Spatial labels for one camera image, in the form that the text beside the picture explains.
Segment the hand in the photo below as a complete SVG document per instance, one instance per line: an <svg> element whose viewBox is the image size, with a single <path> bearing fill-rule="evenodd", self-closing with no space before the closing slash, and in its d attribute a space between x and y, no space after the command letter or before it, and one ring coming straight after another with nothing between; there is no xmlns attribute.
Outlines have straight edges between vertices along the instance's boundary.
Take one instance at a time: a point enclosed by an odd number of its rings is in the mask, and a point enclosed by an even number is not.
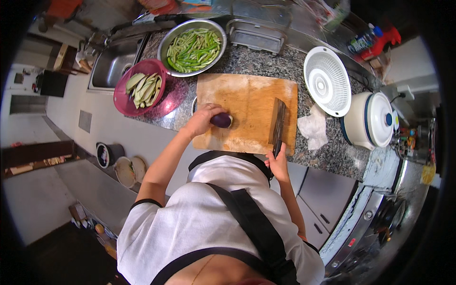
<svg viewBox="0 0 456 285"><path fill-rule="evenodd" d="M209 122L213 116L224 112L226 113L226 110L219 104L203 104L182 129L188 132L193 139L197 135L204 134L213 126L213 124Z"/></svg>
<svg viewBox="0 0 456 285"><path fill-rule="evenodd" d="M280 147L280 152L276 158L274 158L274 154L272 151L269 151L266 154L268 158L264 164L266 167L270 167L272 174L274 174L275 178L279 182L287 182L290 181L290 176L288 175L288 167L287 161L285 156L286 144L282 142L282 146Z"/></svg>

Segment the white lid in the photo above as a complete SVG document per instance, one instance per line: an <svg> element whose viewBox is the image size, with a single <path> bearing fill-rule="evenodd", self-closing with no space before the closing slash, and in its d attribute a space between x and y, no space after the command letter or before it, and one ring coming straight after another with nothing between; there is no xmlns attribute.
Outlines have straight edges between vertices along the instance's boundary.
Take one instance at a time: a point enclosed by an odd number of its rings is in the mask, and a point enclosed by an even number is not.
<svg viewBox="0 0 456 285"><path fill-rule="evenodd" d="M378 92L369 96L365 120L371 142L376 146L387 146L393 135L393 110L383 93Z"/></svg>

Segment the person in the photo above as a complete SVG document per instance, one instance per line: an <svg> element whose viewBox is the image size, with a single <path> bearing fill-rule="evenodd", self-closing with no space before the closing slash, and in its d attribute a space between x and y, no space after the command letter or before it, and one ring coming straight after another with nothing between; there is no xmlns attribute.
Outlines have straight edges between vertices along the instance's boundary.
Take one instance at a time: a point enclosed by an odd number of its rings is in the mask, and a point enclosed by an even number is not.
<svg viewBox="0 0 456 285"><path fill-rule="evenodd" d="M147 170L117 240L118 271L136 285L320 284L323 261L306 240L284 143L264 162L232 152L200 155L165 205L182 153L221 112L202 105ZM280 195L269 187L268 167Z"/></svg>

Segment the wooden cutting board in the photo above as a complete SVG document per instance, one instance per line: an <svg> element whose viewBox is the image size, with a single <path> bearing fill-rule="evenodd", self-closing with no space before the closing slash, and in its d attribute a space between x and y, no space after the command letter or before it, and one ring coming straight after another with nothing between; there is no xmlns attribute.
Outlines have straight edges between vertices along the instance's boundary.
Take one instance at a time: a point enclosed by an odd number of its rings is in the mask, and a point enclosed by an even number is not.
<svg viewBox="0 0 456 285"><path fill-rule="evenodd" d="M287 106L282 140L287 155L295 152L298 85L295 81L242 74L200 74L198 106L222 105L233 117L229 129L212 127L193 139L197 149L267 154L275 97Z"/></svg>

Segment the cleaver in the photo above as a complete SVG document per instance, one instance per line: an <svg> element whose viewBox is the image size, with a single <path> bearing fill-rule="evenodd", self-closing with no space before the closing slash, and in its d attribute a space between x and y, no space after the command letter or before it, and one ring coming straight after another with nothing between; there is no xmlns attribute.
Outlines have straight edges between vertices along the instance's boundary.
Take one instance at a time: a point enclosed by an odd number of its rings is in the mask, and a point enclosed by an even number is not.
<svg viewBox="0 0 456 285"><path fill-rule="evenodd" d="M286 105L285 103L280 100L279 98L275 98L274 100L274 109L272 111L272 120L271 120L271 128L269 130L269 139L268 144L273 145L272 153L274 157L280 152L280 147L282 146L282 133L284 129L285 123L285 112L286 112ZM273 177L272 173L269 173L269 180Z"/></svg>

